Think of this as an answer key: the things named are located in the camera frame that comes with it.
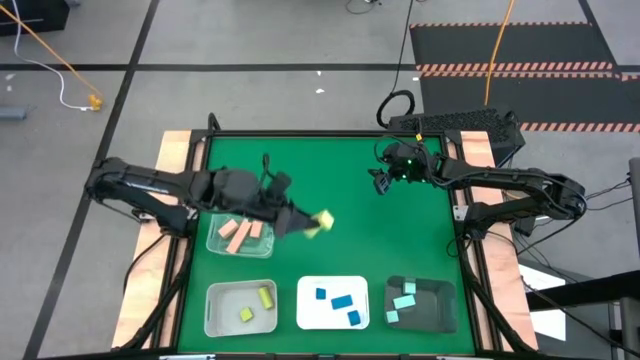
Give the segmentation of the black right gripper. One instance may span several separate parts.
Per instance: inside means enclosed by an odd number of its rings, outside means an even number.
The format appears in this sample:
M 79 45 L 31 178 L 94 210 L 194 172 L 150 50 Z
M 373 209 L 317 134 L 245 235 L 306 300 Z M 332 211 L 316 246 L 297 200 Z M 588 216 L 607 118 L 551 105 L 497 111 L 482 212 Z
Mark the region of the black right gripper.
M 373 177 L 373 185 L 379 195 L 385 195 L 392 180 L 438 184 L 436 177 L 437 159 L 420 142 L 399 142 L 389 145 L 383 152 L 383 162 L 388 166 L 382 169 L 368 169 Z

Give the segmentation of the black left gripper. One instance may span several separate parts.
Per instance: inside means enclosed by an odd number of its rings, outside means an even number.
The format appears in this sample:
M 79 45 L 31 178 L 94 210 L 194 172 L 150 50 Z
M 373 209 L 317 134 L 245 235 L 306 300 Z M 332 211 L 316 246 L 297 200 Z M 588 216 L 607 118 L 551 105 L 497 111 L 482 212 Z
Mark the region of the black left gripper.
M 291 185 L 291 178 L 283 172 L 264 170 L 257 176 L 248 170 L 224 168 L 215 173 L 212 185 L 209 213 L 232 213 L 261 221 L 276 221 L 274 233 L 277 238 L 320 224 L 315 215 L 301 210 L 287 198 L 285 192 Z

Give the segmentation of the yellow arch block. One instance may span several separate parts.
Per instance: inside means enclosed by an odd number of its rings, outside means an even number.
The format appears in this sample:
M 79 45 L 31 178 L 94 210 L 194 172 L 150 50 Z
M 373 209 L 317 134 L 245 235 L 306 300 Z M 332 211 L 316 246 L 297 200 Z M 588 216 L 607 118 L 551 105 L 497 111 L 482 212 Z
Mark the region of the yellow arch block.
M 334 224 L 334 217 L 328 210 L 323 210 L 315 215 L 312 215 L 311 219 L 316 222 L 316 225 L 304 230 L 304 235 L 307 238 L 313 238 L 321 231 L 331 230 Z

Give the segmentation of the long orange block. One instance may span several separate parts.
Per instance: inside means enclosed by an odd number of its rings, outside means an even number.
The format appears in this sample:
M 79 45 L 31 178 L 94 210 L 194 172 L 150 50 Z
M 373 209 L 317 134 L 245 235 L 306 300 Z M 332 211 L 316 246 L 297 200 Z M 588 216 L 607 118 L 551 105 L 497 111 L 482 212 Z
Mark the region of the long orange block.
M 242 223 L 239 225 L 238 229 L 235 231 L 231 241 L 226 247 L 226 252 L 230 254 L 235 254 L 240 249 L 244 240 L 248 236 L 252 227 L 252 222 L 248 219 L 244 219 Z

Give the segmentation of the clear plastic bin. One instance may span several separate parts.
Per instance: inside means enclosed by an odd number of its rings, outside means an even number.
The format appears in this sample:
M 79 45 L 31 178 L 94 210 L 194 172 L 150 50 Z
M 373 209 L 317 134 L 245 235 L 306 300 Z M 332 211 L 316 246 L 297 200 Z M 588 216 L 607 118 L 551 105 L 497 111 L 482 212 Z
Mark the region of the clear plastic bin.
M 209 228 L 207 232 L 206 247 L 210 252 L 220 255 L 231 255 L 251 258 L 268 258 L 271 256 L 274 248 L 274 231 L 271 226 L 263 223 L 261 237 L 259 239 L 251 238 L 248 234 L 240 249 L 235 254 L 226 252 L 226 247 L 231 241 L 230 236 L 227 239 L 222 239 L 217 230 L 226 223 L 229 219 L 234 219 L 239 225 L 244 219 L 248 219 L 253 222 L 255 219 L 242 217 L 234 214 L 214 214 L 209 222 Z

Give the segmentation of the green table mat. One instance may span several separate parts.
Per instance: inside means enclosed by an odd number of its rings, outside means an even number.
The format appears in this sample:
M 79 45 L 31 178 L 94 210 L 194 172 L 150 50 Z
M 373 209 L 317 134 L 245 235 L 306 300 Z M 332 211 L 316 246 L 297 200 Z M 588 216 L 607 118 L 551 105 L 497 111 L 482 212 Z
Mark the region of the green table mat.
M 393 275 L 463 285 L 450 256 L 454 237 L 449 195 L 427 184 L 399 182 L 385 195 L 374 189 L 370 170 L 383 147 L 373 138 L 218 138 L 209 165 L 257 173 L 268 158 L 272 171 L 291 177 L 294 203 L 309 213 L 329 211 L 328 232 L 307 238 L 290 234 L 269 258 L 223 256 L 206 246 L 210 219 L 199 226 L 180 352 L 470 354 L 474 350 L 468 310 L 456 304 L 458 328 L 449 334 L 399 330 L 384 315 L 384 286 Z M 306 331 L 296 323 L 296 287 L 305 275 L 360 275 L 369 285 L 371 321 L 363 330 Z M 270 279 L 277 285 L 278 324 L 268 334 L 211 338 L 204 330 L 207 289 L 215 283 Z

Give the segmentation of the black perforated box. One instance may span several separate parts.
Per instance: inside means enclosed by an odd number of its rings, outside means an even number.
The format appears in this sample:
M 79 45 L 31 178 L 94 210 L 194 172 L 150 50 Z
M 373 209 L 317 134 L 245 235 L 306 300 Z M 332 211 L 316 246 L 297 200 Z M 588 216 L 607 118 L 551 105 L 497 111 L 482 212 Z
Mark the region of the black perforated box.
M 485 132 L 498 167 L 506 165 L 525 145 L 515 112 L 504 107 L 483 107 L 454 113 L 411 114 L 392 117 L 387 129 L 418 133 Z

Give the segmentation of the white plastic bin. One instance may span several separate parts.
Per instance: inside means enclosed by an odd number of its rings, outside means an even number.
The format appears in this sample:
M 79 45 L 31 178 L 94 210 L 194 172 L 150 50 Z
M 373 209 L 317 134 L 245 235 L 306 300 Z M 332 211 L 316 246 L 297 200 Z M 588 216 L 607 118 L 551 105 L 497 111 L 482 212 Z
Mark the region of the white plastic bin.
M 317 288 L 326 298 L 317 300 Z M 331 300 L 350 295 L 353 305 L 333 310 Z M 347 313 L 357 310 L 361 323 L 349 324 Z M 303 330 L 364 330 L 370 323 L 368 282 L 362 276 L 304 276 L 297 284 L 296 323 Z

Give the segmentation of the light grey plastic bin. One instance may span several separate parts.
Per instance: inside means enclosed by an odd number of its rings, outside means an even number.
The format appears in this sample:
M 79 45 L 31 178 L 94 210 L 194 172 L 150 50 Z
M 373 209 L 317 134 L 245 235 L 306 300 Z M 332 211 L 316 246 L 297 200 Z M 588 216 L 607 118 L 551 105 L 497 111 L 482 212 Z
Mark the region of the light grey plastic bin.
M 269 286 L 274 308 L 265 310 L 258 289 Z M 266 334 L 278 324 L 277 286 L 270 279 L 214 283 L 206 292 L 204 332 L 210 338 Z M 253 318 L 242 322 L 240 311 L 249 307 Z

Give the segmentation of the dark grey plastic bin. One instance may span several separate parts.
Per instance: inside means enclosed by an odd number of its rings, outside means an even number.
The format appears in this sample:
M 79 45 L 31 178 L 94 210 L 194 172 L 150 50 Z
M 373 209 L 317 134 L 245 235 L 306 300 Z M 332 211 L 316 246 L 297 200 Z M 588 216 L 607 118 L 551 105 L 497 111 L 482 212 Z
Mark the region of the dark grey plastic bin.
M 389 324 L 385 313 L 396 310 L 392 300 L 405 295 L 405 282 L 416 284 L 416 305 L 397 310 L 399 321 Z M 447 281 L 394 275 L 384 287 L 384 317 L 396 329 L 429 333 L 455 333 L 458 329 L 456 287 Z

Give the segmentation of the wooden side board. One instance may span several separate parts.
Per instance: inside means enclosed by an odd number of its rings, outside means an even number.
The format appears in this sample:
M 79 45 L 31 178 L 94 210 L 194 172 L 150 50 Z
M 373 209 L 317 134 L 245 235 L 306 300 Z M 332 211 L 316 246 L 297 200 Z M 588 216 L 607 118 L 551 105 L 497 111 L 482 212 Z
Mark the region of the wooden side board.
M 155 168 L 177 173 L 185 168 L 191 132 L 167 131 L 158 151 Z M 164 280 L 177 274 L 172 266 L 179 263 L 185 252 L 184 239 L 173 242 L 162 237 L 154 220 L 140 226 L 134 254 L 141 259 L 130 275 L 118 317 L 112 346 L 121 347 L 132 339 L 162 296 Z
M 460 141 L 450 140 L 447 145 L 448 154 L 453 158 L 463 159 L 473 166 L 495 167 L 493 153 L 488 134 L 481 131 L 454 131 L 460 134 Z M 472 187 L 456 190 L 455 205 L 467 205 L 468 201 L 483 202 L 494 205 L 503 202 L 502 192 L 497 189 Z M 489 228 L 485 239 L 472 242 L 467 248 L 467 258 L 474 275 L 479 279 L 482 289 L 493 301 L 511 328 L 530 347 L 537 350 L 538 344 L 528 308 L 521 273 L 514 248 L 511 229 L 506 223 L 495 223 Z M 477 320 L 482 350 L 512 351 L 504 335 L 498 330 L 489 312 L 474 295 L 475 315 Z

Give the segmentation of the black hazard-striped floor mat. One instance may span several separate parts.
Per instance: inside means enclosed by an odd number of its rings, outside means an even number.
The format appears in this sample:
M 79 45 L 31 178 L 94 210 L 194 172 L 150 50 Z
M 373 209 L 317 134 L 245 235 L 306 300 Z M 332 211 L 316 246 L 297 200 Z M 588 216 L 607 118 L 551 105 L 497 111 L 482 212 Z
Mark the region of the black hazard-striped floor mat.
M 640 75 L 587 22 L 410 28 L 425 111 L 503 105 L 524 131 L 640 133 Z

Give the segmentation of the white paper sheet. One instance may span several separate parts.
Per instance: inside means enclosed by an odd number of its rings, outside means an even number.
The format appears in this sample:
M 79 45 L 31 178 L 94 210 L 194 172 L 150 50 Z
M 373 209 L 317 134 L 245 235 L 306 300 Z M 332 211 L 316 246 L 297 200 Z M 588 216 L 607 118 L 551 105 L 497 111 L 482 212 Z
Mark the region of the white paper sheet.
M 562 278 L 524 265 L 520 265 L 519 270 L 524 282 L 536 290 L 544 290 L 566 284 L 566 281 Z M 534 311 L 531 313 L 531 319 L 536 333 L 559 341 L 566 340 L 566 316 L 562 311 Z

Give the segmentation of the black metal beam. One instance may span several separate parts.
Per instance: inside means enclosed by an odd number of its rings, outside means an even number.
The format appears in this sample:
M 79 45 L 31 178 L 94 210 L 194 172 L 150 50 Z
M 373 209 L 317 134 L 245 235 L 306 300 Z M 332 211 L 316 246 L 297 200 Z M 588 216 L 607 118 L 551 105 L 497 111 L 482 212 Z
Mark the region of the black metal beam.
M 527 293 L 530 311 L 609 303 L 622 298 L 640 301 L 640 270 Z

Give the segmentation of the grey metal stand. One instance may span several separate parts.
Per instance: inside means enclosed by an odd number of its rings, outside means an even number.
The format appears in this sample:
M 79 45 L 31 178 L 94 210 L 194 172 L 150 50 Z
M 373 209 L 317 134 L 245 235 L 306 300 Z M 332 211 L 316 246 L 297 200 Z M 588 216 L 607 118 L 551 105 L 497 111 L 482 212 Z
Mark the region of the grey metal stand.
M 640 360 L 640 301 L 621 298 L 609 306 L 609 337 L 623 352 L 617 360 Z

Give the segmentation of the black equipment case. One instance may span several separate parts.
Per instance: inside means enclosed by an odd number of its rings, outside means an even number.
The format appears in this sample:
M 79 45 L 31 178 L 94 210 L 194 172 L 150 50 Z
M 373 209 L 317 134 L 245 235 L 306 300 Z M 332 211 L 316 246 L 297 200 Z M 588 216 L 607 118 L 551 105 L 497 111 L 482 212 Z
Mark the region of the black equipment case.
M 18 10 L 14 9 L 13 0 L 0 0 L 12 14 L 19 14 L 20 19 L 34 32 L 51 32 L 63 30 L 69 16 L 70 7 L 65 0 L 16 0 Z

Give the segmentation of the grey metal post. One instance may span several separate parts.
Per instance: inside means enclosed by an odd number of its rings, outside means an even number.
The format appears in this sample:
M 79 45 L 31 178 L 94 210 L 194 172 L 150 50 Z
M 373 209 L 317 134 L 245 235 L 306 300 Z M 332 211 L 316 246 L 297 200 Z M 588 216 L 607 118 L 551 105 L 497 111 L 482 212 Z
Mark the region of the grey metal post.
M 640 157 L 629 160 L 629 175 L 637 242 L 640 246 Z

